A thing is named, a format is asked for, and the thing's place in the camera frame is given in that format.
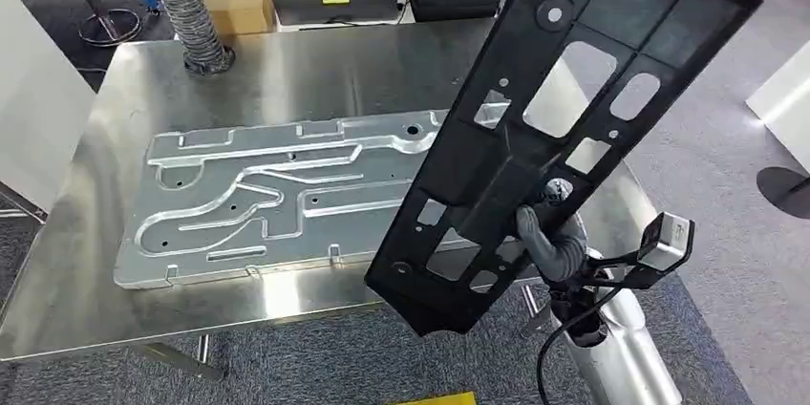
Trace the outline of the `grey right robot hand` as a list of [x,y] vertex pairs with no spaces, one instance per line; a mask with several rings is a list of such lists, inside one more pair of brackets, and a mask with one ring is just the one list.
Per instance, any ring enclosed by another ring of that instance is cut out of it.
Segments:
[[546,236],[535,209],[521,205],[515,214],[517,236],[535,267],[550,282],[572,277],[586,259],[587,235],[579,213],[574,213],[551,236]]

